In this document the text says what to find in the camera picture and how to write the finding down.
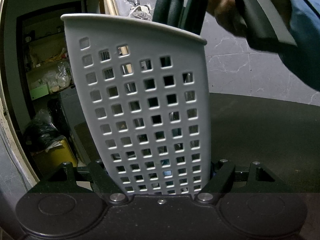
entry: basket rim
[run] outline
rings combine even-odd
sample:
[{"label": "basket rim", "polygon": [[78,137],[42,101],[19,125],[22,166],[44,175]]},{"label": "basket rim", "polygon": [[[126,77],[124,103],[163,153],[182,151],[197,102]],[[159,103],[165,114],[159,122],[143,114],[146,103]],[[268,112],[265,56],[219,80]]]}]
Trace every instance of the basket rim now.
[{"label": "basket rim", "polygon": [[149,22],[149,21],[134,19],[134,18],[125,17],[125,16],[113,16],[113,15],[107,15],[107,14],[94,14],[94,13],[70,13],[70,14],[63,14],[60,18],[64,22],[73,21],[73,20],[76,20],[76,21],[88,20],[88,19],[111,21],[111,22],[115,22],[115,24],[119,22],[121,23],[127,22],[130,25],[139,25],[139,26],[143,25],[144,27],[148,27],[151,29],[157,29],[161,31],[174,33],[176,35],[183,36],[185,38],[189,38],[194,41],[197,41],[203,45],[207,44],[207,40],[197,34],[194,34],[176,27],[172,27],[169,25],[165,25],[162,23]]}]

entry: white plastic basket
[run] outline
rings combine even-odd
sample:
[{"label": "white plastic basket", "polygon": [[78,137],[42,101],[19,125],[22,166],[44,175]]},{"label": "white plastic basket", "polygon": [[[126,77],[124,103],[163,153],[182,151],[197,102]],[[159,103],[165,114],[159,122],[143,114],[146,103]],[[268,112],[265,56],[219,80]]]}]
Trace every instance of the white plastic basket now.
[{"label": "white plastic basket", "polygon": [[110,177],[128,195],[198,192],[211,159],[206,41],[129,17],[61,19],[84,116]]}]

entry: marble wall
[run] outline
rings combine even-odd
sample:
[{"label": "marble wall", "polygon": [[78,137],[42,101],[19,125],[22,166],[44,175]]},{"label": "marble wall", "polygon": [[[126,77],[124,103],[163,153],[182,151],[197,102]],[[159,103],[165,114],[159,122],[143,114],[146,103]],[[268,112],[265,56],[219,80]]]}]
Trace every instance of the marble wall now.
[{"label": "marble wall", "polygon": [[[154,8],[156,0],[140,2]],[[292,74],[277,54],[251,49],[245,39],[225,31],[209,14],[205,16],[201,36],[208,42],[205,55],[210,92],[320,106],[320,93]]]}]

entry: green box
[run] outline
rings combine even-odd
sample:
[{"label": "green box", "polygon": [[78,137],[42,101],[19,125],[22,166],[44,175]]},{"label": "green box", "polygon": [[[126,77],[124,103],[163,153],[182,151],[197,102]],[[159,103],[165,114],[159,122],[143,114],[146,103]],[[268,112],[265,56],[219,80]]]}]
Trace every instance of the green box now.
[{"label": "green box", "polygon": [[49,94],[49,89],[48,89],[47,84],[30,90],[31,100],[35,100],[35,99],[43,97],[47,94]]}]

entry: yellow box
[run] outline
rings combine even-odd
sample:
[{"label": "yellow box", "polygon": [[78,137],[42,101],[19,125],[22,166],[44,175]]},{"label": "yellow box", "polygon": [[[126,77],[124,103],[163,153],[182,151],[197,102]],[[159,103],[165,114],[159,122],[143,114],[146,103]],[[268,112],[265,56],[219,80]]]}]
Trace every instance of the yellow box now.
[{"label": "yellow box", "polygon": [[33,156],[36,165],[42,175],[46,175],[63,162],[72,162],[73,166],[77,166],[77,159],[73,155],[67,139],[64,137],[60,144],[49,149],[48,152],[42,151]]}]

